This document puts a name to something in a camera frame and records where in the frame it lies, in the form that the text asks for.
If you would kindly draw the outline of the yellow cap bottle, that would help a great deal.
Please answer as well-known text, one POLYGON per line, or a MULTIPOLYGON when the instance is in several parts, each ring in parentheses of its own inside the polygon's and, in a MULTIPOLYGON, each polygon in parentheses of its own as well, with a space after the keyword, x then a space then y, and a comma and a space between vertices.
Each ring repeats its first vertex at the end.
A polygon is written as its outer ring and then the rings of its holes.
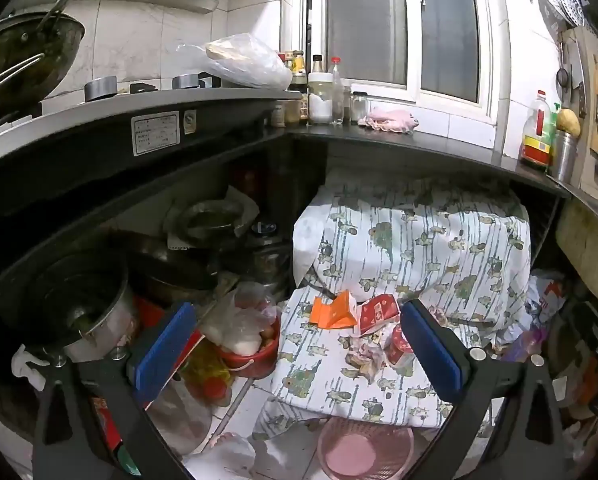
POLYGON ((291 54, 291 72, 293 73, 293 84, 306 84, 308 81, 307 70, 305 69, 305 57, 301 50, 293 50, 291 54))

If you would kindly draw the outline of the small glass jar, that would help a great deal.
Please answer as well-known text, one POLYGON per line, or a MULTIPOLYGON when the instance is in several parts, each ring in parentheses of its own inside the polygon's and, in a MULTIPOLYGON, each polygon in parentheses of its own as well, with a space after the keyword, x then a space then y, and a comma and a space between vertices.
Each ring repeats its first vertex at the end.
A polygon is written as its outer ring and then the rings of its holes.
POLYGON ((367 93, 354 91, 351 94, 351 122, 357 124, 367 115, 367 93))

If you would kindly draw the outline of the white lidded salt jar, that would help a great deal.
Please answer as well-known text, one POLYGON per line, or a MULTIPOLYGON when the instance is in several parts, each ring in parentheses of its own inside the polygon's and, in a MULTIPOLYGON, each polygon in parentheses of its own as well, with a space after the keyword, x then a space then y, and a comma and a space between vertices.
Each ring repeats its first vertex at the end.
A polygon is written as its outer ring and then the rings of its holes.
POLYGON ((308 108, 311 124, 329 124, 333 119, 333 81, 330 73, 309 73, 308 108))

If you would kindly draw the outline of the steel utensil cup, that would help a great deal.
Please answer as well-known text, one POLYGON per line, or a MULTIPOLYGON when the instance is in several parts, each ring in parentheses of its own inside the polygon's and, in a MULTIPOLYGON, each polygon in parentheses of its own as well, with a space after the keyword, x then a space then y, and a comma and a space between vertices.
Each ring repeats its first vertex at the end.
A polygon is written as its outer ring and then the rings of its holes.
POLYGON ((569 182, 577 157, 578 139, 571 133, 557 130, 551 146, 549 175, 557 181, 569 182))

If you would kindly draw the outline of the clear bottle red cap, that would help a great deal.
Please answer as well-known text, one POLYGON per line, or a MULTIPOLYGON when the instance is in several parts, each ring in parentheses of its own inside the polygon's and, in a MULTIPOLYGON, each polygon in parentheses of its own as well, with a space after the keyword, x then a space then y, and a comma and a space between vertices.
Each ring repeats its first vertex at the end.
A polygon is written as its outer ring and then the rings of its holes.
POLYGON ((333 76, 333 124, 338 126, 343 123, 343 82, 340 73, 340 58, 338 56, 331 57, 331 76, 333 76))

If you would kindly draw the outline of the pink cloth on counter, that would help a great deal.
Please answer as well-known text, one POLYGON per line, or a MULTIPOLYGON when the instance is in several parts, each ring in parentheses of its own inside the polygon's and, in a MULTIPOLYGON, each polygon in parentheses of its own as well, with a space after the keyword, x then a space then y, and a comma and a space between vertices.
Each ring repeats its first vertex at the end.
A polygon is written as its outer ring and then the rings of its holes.
POLYGON ((357 121, 360 127, 391 133, 412 133, 419 121, 407 110, 372 110, 357 121))

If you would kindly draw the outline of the white framed window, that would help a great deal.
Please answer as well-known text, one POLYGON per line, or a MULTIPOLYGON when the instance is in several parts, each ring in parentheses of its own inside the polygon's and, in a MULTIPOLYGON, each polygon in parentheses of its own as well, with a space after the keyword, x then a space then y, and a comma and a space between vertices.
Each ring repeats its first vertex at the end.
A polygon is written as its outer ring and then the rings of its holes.
POLYGON ((493 124, 503 0, 310 0, 312 53, 375 100, 493 124))

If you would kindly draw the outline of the cooking oil bottle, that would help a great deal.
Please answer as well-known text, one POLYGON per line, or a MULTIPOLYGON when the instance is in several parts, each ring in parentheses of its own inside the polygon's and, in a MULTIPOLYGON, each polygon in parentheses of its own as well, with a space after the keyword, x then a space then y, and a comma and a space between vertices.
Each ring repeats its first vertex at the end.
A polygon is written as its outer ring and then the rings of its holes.
POLYGON ((534 102, 529 107, 528 116, 523 126, 520 158, 523 162, 542 170, 546 170, 550 162, 550 140, 544 134, 544 123, 550 114, 546 92, 538 90, 534 102))

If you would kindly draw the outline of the orange paper carton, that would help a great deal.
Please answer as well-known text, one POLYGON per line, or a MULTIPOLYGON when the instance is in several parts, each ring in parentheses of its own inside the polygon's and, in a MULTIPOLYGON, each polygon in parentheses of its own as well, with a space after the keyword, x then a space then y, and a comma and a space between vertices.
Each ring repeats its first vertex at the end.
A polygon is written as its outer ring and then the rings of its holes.
POLYGON ((331 302, 315 298, 309 322, 321 330, 354 328, 357 325, 357 319, 352 313, 354 305, 355 300, 347 290, 339 294, 331 302))

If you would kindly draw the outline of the purple plastic bag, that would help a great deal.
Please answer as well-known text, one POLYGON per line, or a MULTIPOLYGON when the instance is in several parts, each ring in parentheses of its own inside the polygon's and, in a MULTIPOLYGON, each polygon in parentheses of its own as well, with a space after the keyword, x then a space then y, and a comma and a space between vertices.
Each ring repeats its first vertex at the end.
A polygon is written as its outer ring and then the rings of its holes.
POLYGON ((502 360, 506 362, 526 362, 533 354, 540 354, 543 341, 546 340, 545 328, 531 328, 518 336, 505 349, 502 360))

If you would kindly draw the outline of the food scraps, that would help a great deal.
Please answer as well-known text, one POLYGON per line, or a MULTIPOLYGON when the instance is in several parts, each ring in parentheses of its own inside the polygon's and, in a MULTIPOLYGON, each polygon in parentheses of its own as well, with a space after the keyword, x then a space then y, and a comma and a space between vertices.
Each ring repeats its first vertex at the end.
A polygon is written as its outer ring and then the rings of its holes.
POLYGON ((349 344, 345 357, 346 363, 357 370, 357 374, 364 377, 369 384, 384 367, 384 352, 377 344, 364 338, 348 338, 349 344))

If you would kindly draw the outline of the plastic bag with food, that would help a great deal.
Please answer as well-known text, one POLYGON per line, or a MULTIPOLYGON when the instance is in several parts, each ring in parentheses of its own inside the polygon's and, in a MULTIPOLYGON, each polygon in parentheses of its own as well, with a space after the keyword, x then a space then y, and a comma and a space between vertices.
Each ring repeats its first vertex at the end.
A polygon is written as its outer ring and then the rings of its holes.
POLYGON ((254 356, 275 335, 279 310, 274 297, 256 282, 239 283, 203 318, 200 333, 236 356, 254 356))

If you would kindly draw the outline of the red plastic bowl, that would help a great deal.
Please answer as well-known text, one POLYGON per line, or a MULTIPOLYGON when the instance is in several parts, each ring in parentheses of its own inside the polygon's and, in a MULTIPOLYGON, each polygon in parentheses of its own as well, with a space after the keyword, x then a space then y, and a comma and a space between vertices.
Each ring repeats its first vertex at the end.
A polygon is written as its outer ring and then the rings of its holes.
POLYGON ((215 347, 229 371, 239 377, 260 379, 269 376, 276 365, 279 341, 281 340, 281 317, 278 316, 272 325, 273 337, 264 339, 260 349, 252 356, 238 354, 215 347))

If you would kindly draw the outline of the pink plastic basket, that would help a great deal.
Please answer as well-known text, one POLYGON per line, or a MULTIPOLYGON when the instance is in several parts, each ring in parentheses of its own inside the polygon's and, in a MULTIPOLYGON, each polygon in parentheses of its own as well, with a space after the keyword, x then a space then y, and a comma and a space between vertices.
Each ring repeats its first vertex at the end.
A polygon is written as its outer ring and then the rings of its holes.
POLYGON ((316 453, 330 479, 401 479, 414 463, 414 434, 409 427, 332 417, 316 453))

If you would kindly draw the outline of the red white snack wrapper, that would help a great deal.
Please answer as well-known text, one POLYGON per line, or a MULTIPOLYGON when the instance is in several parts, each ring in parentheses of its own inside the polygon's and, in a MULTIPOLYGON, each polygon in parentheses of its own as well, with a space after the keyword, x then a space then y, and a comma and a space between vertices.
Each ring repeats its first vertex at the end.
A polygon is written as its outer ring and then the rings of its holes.
POLYGON ((364 336, 377 332, 380 328, 398 318, 399 306, 392 294, 376 296, 360 307, 359 334, 364 336))

